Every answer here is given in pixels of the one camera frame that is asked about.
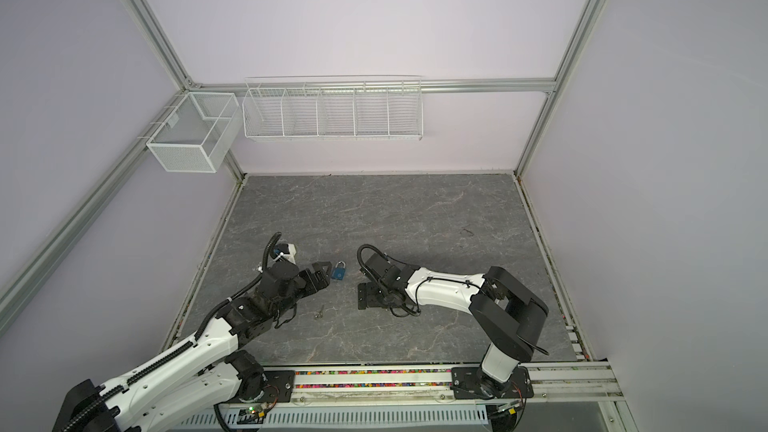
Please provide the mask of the blue padlock larger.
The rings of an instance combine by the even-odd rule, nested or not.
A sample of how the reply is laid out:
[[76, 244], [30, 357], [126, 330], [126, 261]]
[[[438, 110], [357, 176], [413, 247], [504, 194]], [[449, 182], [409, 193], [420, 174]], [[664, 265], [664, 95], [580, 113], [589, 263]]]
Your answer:
[[344, 261], [339, 261], [336, 263], [336, 265], [332, 270], [331, 278], [333, 280], [341, 281], [344, 279], [345, 274], [346, 274], [346, 263]]

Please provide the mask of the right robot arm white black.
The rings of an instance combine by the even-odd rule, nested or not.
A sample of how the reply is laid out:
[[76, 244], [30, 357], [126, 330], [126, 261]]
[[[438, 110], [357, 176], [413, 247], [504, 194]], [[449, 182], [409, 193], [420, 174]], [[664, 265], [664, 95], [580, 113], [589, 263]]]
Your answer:
[[356, 253], [368, 279], [358, 286], [358, 308], [382, 308], [396, 318], [418, 317], [425, 306], [471, 315], [490, 344], [471, 380], [469, 392], [479, 398], [500, 398], [523, 387], [513, 380], [522, 363], [536, 352], [549, 315], [545, 302], [502, 267], [483, 274], [450, 274], [400, 261], [370, 244]]

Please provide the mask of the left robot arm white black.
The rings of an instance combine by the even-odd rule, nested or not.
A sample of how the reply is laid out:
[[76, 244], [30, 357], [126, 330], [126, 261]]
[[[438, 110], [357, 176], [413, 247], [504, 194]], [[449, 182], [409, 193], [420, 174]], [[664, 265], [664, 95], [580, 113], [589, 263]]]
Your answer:
[[100, 385], [70, 389], [56, 431], [166, 431], [221, 403], [260, 401], [274, 386], [245, 350], [287, 324], [285, 313], [330, 284], [332, 265], [300, 269], [285, 257], [262, 262], [258, 276], [214, 306], [183, 341]]

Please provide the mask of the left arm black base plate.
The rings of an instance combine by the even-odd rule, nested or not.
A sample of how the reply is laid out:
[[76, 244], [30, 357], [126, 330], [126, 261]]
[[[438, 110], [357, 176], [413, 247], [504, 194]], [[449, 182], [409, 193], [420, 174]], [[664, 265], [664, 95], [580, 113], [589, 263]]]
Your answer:
[[296, 372], [267, 370], [242, 380], [237, 399], [244, 403], [287, 403], [291, 400]]

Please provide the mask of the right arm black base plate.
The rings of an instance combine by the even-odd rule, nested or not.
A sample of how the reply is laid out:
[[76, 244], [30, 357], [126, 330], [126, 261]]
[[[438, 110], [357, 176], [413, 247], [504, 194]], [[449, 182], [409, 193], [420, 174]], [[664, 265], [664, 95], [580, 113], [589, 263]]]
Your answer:
[[529, 399], [534, 396], [530, 375], [517, 366], [506, 382], [498, 382], [477, 367], [452, 367], [451, 390], [459, 400]]

